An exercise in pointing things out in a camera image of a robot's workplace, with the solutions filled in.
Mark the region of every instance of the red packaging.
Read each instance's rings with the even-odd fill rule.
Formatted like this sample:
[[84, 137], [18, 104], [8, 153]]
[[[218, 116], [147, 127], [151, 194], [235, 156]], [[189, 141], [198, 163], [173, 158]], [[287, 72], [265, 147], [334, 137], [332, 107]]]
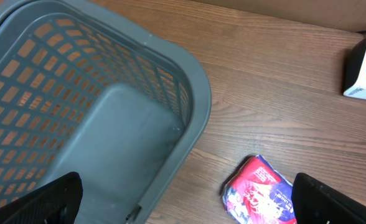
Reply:
[[295, 224], [292, 184], [258, 155], [225, 186], [223, 205], [240, 224]]

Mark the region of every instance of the wooden table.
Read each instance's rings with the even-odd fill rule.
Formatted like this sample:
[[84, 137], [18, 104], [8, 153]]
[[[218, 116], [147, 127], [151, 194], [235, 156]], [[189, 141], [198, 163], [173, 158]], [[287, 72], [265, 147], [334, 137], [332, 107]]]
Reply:
[[148, 223], [234, 223], [218, 195], [247, 155], [366, 205], [366, 101], [342, 96], [363, 37], [186, 0], [93, 0], [193, 53], [212, 86], [207, 128]]

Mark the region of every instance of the laundry basket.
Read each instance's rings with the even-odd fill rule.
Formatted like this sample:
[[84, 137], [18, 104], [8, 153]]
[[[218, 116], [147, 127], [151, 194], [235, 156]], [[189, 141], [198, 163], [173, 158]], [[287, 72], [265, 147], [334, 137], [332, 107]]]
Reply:
[[209, 118], [191, 54], [84, 0], [0, 6], [0, 207], [66, 173], [76, 223], [144, 223]]

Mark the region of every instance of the basket mesh side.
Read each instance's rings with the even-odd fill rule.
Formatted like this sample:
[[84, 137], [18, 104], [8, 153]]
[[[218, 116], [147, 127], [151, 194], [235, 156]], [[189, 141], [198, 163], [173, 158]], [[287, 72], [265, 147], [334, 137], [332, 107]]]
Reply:
[[0, 207], [35, 187], [115, 82], [129, 83], [187, 123], [184, 86], [117, 40], [66, 15], [41, 18], [24, 31], [0, 62]]

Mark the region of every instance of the colorful wrapper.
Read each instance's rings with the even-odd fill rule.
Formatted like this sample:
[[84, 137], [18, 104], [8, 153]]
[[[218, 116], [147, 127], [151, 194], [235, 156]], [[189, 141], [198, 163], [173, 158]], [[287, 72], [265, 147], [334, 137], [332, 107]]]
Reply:
[[223, 205], [240, 224], [295, 224], [292, 184], [257, 155], [225, 186]]

